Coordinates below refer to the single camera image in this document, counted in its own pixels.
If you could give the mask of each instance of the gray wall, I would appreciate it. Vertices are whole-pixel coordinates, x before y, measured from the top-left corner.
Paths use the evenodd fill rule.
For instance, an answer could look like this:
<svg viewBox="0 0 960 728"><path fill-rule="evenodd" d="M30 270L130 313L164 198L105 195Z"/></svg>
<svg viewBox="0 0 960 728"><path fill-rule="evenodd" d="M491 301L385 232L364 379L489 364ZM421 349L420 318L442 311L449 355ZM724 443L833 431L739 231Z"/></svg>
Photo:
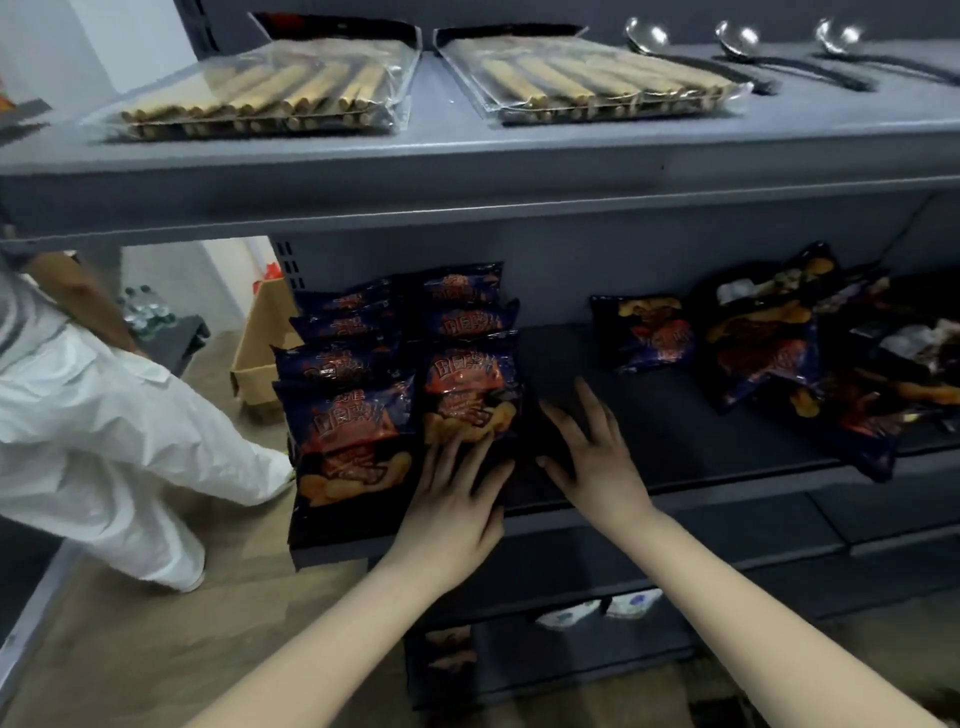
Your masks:
<svg viewBox="0 0 960 728"><path fill-rule="evenodd" d="M188 3L194 0L179 0ZM634 0L201 0L220 50L237 53L262 43L247 11L316 12L390 17L434 28L507 22L563 22L589 25L588 36L619 42L624 20L646 15L665 23L673 42L712 42L718 21L756 24L767 40L810 38L825 15L865 23L877 38L960 36L960 3L947 0L675 0L654 6Z"/></svg>

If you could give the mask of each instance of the floor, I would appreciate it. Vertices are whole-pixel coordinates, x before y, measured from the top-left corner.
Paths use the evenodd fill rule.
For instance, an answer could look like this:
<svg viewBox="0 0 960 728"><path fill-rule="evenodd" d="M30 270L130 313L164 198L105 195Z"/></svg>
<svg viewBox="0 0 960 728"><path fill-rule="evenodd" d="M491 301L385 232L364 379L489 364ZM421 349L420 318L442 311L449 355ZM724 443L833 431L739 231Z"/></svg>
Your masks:
<svg viewBox="0 0 960 728"><path fill-rule="evenodd" d="M213 339L185 379L247 437L281 449L282 426L254 425L231 396L235 346L232 334ZM204 585L171 595L84 560L2 728L179 728L364 573L363 562L347 562L294 574L285 544L290 497L252 509L180 489L170 499L208 548ZM960 689L960 593L840 619L828 632L924 703L958 709L950 689ZM687 728L688 703L734 694L723 669L704 658L428 721L408 706L398 647L336 725Z"/></svg>

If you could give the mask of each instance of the stainless steel ladle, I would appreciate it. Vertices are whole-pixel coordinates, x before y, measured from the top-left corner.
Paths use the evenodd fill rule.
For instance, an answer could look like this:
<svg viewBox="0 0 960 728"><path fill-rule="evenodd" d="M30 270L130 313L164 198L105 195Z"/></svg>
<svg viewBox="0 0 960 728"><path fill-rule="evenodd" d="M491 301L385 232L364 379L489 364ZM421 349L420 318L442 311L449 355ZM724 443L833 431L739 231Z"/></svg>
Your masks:
<svg viewBox="0 0 960 728"><path fill-rule="evenodd" d="M720 47L723 48L727 58L731 61L778 66L780 68L796 68L827 81L832 81L851 91L873 91L876 87L872 81L834 71L832 68L825 68L811 61L789 59L781 56L762 56L760 55L760 35L753 28L740 28L724 20L717 25L715 33L717 40L720 42Z"/></svg>
<svg viewBox="0 0 960 728"><path fill-rule="evenodd" d="M698 59L693 56L676 56L668 53L670 37L662 26L642 23L639 18L631 17L627 19L623 35L627 37L630 47L642 56L673 61L691 68L709 71L725 79L730 79L735 84L753 84L754 93L761 96L773 96L780 90L780 82L777 79L745 73L736 68L730 68L721 61Z"/></svg>
<svg viewBox="0 0 960 728"><path fill-rule="evenodd" d="M923 73L945 84L960 85L960 73L954 73L953 71L932 65L931 63L914 61L900 56L862 53L860 48L863 42L863 29L859 26L848 25L845 28L837 30L833 25L833 20L825 17L817 23L817 27L813 29L813 36L817 39L817 42L820 43L820 47L824 49L826 55L839 61L894 65Z"/></svg>

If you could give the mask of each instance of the white wall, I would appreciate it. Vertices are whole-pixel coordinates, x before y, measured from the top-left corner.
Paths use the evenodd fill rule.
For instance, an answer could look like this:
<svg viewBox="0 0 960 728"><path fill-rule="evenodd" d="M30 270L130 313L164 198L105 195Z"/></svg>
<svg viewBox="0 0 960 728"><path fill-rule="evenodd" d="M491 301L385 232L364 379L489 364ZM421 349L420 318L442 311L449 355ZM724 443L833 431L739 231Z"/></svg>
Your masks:
<svg viewBox="0 0 960 728"><path fill-rule="evenodd" d="M14 101L42 98L59 118L195 62L173 0L0 0L0 78ZM122 281L153 285L216 332L243 326L272 260L265 237L128 248Z"/></svg>

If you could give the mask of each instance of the hand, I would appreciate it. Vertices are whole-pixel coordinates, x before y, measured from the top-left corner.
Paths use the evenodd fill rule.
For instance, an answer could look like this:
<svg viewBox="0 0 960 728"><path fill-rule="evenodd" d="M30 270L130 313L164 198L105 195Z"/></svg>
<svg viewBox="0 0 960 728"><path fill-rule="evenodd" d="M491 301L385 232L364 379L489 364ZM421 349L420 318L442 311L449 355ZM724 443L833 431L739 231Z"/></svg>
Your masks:
<svg viewBox="0 0 960 728"><path fill-rule="evenodd" d="M636 529L657 510L610 408L597 399L581 377L577 377L575 387L587 412L589 439L576 421L559 407L544 401L540 407L570 448L577 477L570 477L551 458L538 457L537 463L577 510L598 531L615 541L620 534Z"/></svg>
<svg viewBox="0 0 960 728"><path fill-rule="evenodd" d="M435 445L427 452L420 485L394 545L380 562L384 568L404 570L433 599L470 576L503 538L503 508L493 509L493 502L514 471L514 461L490 471L473 494L473 481L493 437L473 446L454 473L462 440L461 434L443 451Z"/></svg>

